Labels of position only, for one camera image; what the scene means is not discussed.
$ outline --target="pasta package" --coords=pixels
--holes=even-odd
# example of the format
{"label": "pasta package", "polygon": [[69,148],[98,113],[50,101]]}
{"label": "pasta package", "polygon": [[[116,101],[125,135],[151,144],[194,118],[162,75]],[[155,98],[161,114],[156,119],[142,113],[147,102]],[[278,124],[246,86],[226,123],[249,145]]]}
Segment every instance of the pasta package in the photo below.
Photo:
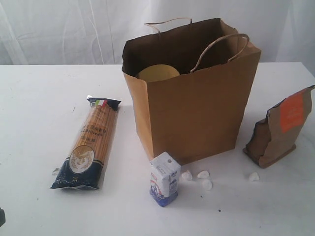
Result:
{"label": "pasta package", "polygon": [[120,101],[88,96],[91,109],[51,188],[99,189]]}

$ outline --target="white curtain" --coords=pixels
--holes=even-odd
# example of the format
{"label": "white curtain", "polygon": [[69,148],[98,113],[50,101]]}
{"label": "white curtain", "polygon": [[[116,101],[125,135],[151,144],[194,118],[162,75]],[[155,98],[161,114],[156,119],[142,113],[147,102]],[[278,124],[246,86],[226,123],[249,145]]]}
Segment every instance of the white curtain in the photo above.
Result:
{"label": "white curtain", "polygon": [[153,33],[143,23],[183,16],[222,18],[261,61],[301,61],[315,75],[315,0],[0,0],[0,64],[122,63],[126,40]]}

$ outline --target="white table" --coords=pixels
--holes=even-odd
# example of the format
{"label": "white table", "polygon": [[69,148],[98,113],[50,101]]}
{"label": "white table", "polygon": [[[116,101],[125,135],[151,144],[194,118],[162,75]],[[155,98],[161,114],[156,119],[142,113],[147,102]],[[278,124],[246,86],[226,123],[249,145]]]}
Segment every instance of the white table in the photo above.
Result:
{"label": "white table", "polygon": [[[312,84],[301,63],[260,63],[236,148],[182,168],[208,169],[213,189],[181,180],[177,200],[161,208],[149,195],[121,65],[0,66],[0,235],[313,235],[315,112],[297,149],[275,165],[260,169],[242,153],[267,109]],[[49,189],[88,114],[88,94],[122,101],[103,187]],[[249,182],[251,172],[261,180]]]}

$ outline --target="brown paper bag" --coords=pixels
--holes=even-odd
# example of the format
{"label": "brown paper bag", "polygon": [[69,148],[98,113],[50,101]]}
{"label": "brown paper bag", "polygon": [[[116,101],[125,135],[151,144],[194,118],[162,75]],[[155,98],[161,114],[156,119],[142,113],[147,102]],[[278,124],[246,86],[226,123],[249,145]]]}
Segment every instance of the brown paper bag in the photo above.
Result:
{"label": "brown paper bag", "polygon": [[286,98],[256,123],[252,139],[243,149],[253,162],[267,168],[296,148],[294,142],[312,110],[314,88],[308,87]]}
{"label": "brown paper bag", "polygon": [[[247,35],[221,19],[127,41],[122,71],[149,158],[166,151],[183,165],[233,149],[260,54]],[[156,64],[180,75],[136,78]]]}

